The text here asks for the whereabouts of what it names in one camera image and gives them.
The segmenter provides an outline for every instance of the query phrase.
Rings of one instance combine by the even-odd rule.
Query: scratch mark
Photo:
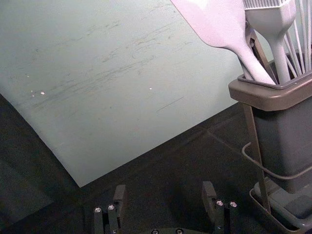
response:
[[[102,62],[107,62],[108,60],[114,58],[117,54],[110,53],[109,56],[107,56],[105,59],[102,60]]]
[[[126,74],[127,72],[142,68],[142,66],[148,64],[154,58],[155,56],[153,55],[147,59],[119,67],[118,69],[110,69],[97,74],[90,74],[93,72],[93,68],[91,68],[84,73],[84,77],[87,79],[77,83],[73,83],[73,80],[65,81],[64,83],[59,84],[50,90],[46,90],[44,93],[49,93],[49,95],[46,96],[46,99],[42,101],[36,101],[36,103],[33,103],[31,106],[34,109],[40,110],[47,103],[59,103],[60,101],[64,101],[76,94],[88,93],[93,95],[98,90],[110,90],[110,87],[107,87],[107,84],[117,79],[118,74]],[[29,100],[27,99],[23,103],[19,103],[19,105],[23,105],[24,103],[27,103],[27,101]]]
[[[159,110],[156,111],[156,113],[157,113],[158,111],[161,111],[162,109],[164,109],[164,108],[166,108],[166,107],[168,107],[168,106],[170,106],[170,105],[176,103],[177,101],[180,101],[180,100],[183,99],[183,98],[184,98],[184,96],[183,96],[183,97],[180,97],[178,100],[175,100],[175,101],[169,103],[168,105],[165,105],[164,107],[161,107]]]
[[[177,51],[180,51],[180,50],[183,50],[183,48],[180,47],[180,48],[178,48],[178,49],[174,49],[174,50],[172,50],[172,52],[177,52]]]
[[[115,27],[117,27],[117,26],[119,26],[119,25],[120,25],[120,24],[119,24],[119,23],[117,23],[117,24],[115,24],[115,25],[113,25],[113,26],[109,27],[108,29],[115,28]]]
[[[153,40],[156,40],[156,39],[155,39],[155,38],[152,38],[152,39],[150,39],[150,40],[141,41],[141,42],[139,42],[137,45],[141,45],[141,44],[143,44],[143,43],[147,43],[147,42],[153,41]]]
[[[151,49],[153,46],[155,46],[155,45],[160,45],[160,44],[161,44],[161,43],[156,42],[156,43],[144,45],[144,46],[141,46],[141,47],[139,47],[139,48],[136,48],[135,51],[140,51],[140,50],[144,50],[144,49],[149,50],[149,49]]]
[[[153,11],[158,10],[159,8],[166,7],[166,6],[172,7],[172,4],[171,4],[171,3],[168,3],[168,4],[158,4],[157,6],[154,6],[154,7],[152,8],[152,10],[150,10],[149,13],[148,13],[147,15],[145,15],[144,17],[141,18],[141,20],[146,19],[148,16],[150,16],[150,14],[151,14]]]
[[[83,39],[83,37],[80,37],[80,38],[78,38],[78,39],[69,39],[69,40],[65,40],[65,41],[62,41],[62,42],[60,42],[60,43],[57,43],[57,44],[55,44],[54,46],[68,46],[68,43],[70,43],[70,42],[72,42],[72,41],[79,41],[79,40],[81,40],[81,39]]]
[[[185,62],[186,62],[186,61],[176,62],[176,63],[172,64],[172,66],[179,65],[179,64],[185,63]]]
[[[165,32],[165,31],[168,31],[168,30],[172,30],[171,28],[169,28],[169,26],[174,24],[174,23],[177,23],[177,22],[179,22],[179,21],[176,20],[176,21],[168,23],[168,24],[166,24],[166,25],[164,25],[164,26],[162,26],[160,28],[157,28],[157,29],[155,29],[155,30],[153,30],[153,31],[151,31],[151,32],[141,36],[141,38],[138,38],[136,41],[137,42],[141,42],[141,41],[147,39],[148,37],[150,37],[151,35],[152,35],[152,37],[154,37],[156,39],[156,36],[158,36],[159,34]]]

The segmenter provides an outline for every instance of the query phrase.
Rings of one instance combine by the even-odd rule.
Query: dark floor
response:
[[[3,233],[92,233],[93,208],[109,204],[119,184],[128,190],[123,233],[165,227],[209,232],[201,184],[211,181],[220,199],[238,204],[232,233],[277,234],[249,198],[256,175],[241,156],[247,142],[243,110],[236,104]]]

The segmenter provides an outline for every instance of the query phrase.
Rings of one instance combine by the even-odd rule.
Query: utensil holder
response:
[[[272,215],[265,175],[288,193],[312,183],[312,72],[283,85],[240,76],[229,84],[229,91],[243,103],[251,138],[242,153],[257,166],[261,201],[252,189],[253,201],[284,233],[304,233],[304,228],[286,227]],[[249,146],[253,158],[245,152]]]

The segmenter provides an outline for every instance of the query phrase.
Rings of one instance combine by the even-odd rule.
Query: white utensil handle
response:
[[[312,70],[311,64],[311,0],[307,1],[307,11],[308,11],[308,62],[309,71]]]
[[[285,51],[282,43],[272,43],[270,44],[272,54],[274,57],[274,62],[276,66],[277,76],[280,84],[286,83],[291,80],[289,75],[287,60],[285,57]]]
[[[298,46],[299,57],[300,57],[300,64],[301,64],[301,71],[302,71],[302,73],[305,73],[306,69],[304,67],[304,62],[303,62],[303,57],[302,57],[302,50],[301,50],[301,44],[300,44],[300,39],[299,39],[299,33],[298,33],[296,20],[294,20],[294,22],[293,22],[293,27],[294,27],[294,32],[296,34],[296,40],[297,40],[297,46]]]
[[[293,68],[293,66],[292,66],[292,63],[289,61],[289,59],[287,58],[286,55],[285,55],[285,57],[286,57],[287,64],[288,64],[288,66],[289,66],[289,69],[290,69],[291,72],[292,72],[293,77],[296,78],[296,77],[297,77],[297,73],[296,73],[296,71],[294,70],[294,68]]]
[[[309,59],[308,59],[308,43],[307,43],[307,32],[306,32],[306,22],[304,17],[304,7],[303,7],[303,1],[299,1],[300,6],[300,16],[301,16],[301,24],[302,24],[302,35],[303,35],[303,45],[304,45],[304,63],[305,68],[308,71],[309,70]]]
[[[297,67],[295,66],[294,56],[293,56],[293,53],[292,53],[292,50],[291,50],[291,46],[289,45],[289,42],[288,42],[288,39],[287,39],[286,35],[284,36],[284,43],[285,43],[285,45],[286,45],[286,47],[287,47],[287,50],[288,50],[288,52],[289,52],[289,55],[290,55],[290,57],[291,57],[291,59],[292,59],[292,63],[293,63],[293,65],[294,65],[294,68],[295,68],[295,70],[296,70],[296,73],[299,74],[299,71],[297,70]]]
[[[243,62],[254,80],[267,84],[275,84],[269,74],[261,66],[254,54],[251,52],[248,45],[241,43],[237,46],[239,46],[239,48],[235,49],[235,51],[233,50],[233,52],[237,54],[238,58]]]
[[[290,35],[289,31],[286,32],[286,38],[288,40],[289,46],[290,46],[292,54],[293,54],[294,65],[297,67],[298,75],[300,76],[300,75],[302,75],[302,71],[301,71],[301,68],[300,68],[299,60],[297,58],[297,53],[296,53],[296,50],[294,48],[294,45],[293,45],[293,42],[292,42],[292,38],[291,38],[291,35]]]
[[[249,71],[247,70],[247,68],[244,66],[243,62],[240,59],[239,62],[240,65],[242,66],[245,78],[248,80],[254,80],[254,78],[252,77],[252,75],[250,75]]]

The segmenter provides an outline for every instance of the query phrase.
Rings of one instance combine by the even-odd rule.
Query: metal stand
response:
[[[252,143],[252,148],[253,148],[253,156],[255,160],[262,165],[262,160],[261,160],[261,153],[260,153],[260,148],[259,148],[259,143],[258,143],[258,136],[257,136],[257,130],[255,128],[254,124],[254,115],[253,115],[253,109],[251,106],[243,104],[244,107],[244,113],[246,117],[246,122],[247,122],[247,127],[248,127],[248,132],[251,138],[251,143]],[[265,187],[264,183],[264,173],[261,169],[257,168],[257,177],[259,181],[259,186],[261,190],[261,197],[262,197],[262,205],[264,209],[267,210],[269,214],[271,214],[271,207],[269,203],[269,198],[268,198],[268,193],[267,189]]]
[[[286,228],[280,221],[278,221],[271,213],[268,213],[266,209],[259,203],[259,201],[255,198],[254,189],[251,189],[249,192],[250,197],[252,198],[254,204],[258,207],[258,209],[262,212],[263,215],[268,217],[270,221],[283,233],[285,234],[303,234],[306,231],[301,229],[288,229]]]
[[[214,224],[213,234],[231,233],[231,213],[237,204],[233,201],[223,203],[218,200],[213,184],[204,181],[202,186],[202,200],[210,221]],[[105,210],[101,207],[94,208],[95,234],[121,234],[122,217],[126,203],[126,186],[118,185],[113,198]],[[184,228],[152,229],[141,234],[207,234]]]

